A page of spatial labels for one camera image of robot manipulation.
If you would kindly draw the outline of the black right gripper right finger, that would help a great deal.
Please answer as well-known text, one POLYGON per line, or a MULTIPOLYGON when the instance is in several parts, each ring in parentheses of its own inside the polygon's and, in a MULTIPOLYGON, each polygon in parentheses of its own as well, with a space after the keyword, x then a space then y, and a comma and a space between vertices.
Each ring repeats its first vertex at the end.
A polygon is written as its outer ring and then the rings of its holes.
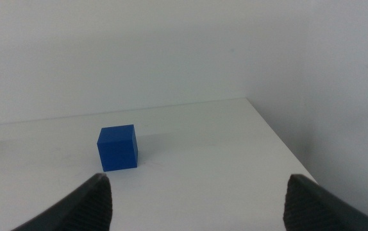
POLYGON ((287 231, 368 231, 368 215, 304 175, 291 175, 283 222, 287 231))

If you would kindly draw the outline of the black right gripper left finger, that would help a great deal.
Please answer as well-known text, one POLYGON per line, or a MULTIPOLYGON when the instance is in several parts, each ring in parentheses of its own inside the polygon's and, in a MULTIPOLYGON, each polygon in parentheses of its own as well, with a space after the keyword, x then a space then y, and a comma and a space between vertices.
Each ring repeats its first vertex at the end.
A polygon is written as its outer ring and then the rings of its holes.
POLYGON ((109 231, 112 192, 108 177, 97 173, 52 207, 16 228, 19 231, 109 231))

